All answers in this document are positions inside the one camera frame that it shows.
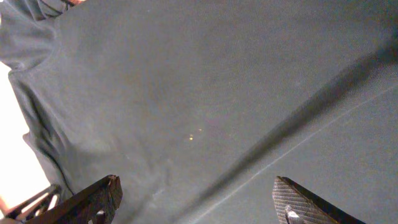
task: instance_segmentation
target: cloth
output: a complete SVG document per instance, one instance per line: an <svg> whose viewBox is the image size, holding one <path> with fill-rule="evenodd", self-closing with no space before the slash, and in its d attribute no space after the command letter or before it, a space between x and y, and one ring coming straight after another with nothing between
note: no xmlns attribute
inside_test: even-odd
<svg viewBox="0 0 398 224"><path fill-rule="evenodd" d="M25 139L72 192L120 176L114 223L276 223L276 175L398 218L397 1L32 2L0 6Z"/></svg>

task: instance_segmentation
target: fabric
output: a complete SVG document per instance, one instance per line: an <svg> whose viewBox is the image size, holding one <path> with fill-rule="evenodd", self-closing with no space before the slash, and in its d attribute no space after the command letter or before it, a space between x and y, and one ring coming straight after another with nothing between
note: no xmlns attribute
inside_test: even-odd
<svg viewBox="0 0 398 224"><path fill-rule="evenodd" d="M397 1L27 2L0 9L26 139L73 192L120 176L114 223L276 223L277 175L398 218Z"/></svg>

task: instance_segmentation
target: dark gray cloth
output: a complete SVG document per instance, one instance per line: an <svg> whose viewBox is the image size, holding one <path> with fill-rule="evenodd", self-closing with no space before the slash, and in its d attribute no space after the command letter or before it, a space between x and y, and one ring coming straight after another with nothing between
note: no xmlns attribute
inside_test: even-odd
<svg viewBox="0 0 398 224"><path fill-rule="evenodd" d="M389 223L397 214L379 208L398 200L397 10L89 0L32 20L37 44L6 42L0 57L26 65L9 79L30 145L74 192L121 177L115 223L275 223L275 175Z"/></svg>

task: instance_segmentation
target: gray fabric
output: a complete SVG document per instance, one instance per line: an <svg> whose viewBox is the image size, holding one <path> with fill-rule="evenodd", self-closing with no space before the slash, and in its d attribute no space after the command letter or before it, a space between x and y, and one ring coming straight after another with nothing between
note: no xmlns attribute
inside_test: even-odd
<svg viewBox="0 0 398 224"><path fill-rule="evenodd" d="M395 205L380 196L397 179L397 9L89 0L55 19L45 60L9 79L34 150L73 191L121 177L115 223L275 223L275 175L388 221L376 208Z"/></svg>

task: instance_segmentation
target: wrinkled fabric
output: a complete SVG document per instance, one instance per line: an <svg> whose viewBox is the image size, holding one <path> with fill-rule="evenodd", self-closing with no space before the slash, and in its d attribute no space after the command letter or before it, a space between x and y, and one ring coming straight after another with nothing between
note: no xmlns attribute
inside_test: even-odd
<svg viewBox="0 0 398 224"><path fill-rule="evenodd" d="M276 175L389 223L397 215L379 208L398 199L397 10L89 0L42 20L45 44L5 42L0 58L19 65L9 79L47 176L72 192L120 176L114 223L276 223Z"/></svg>

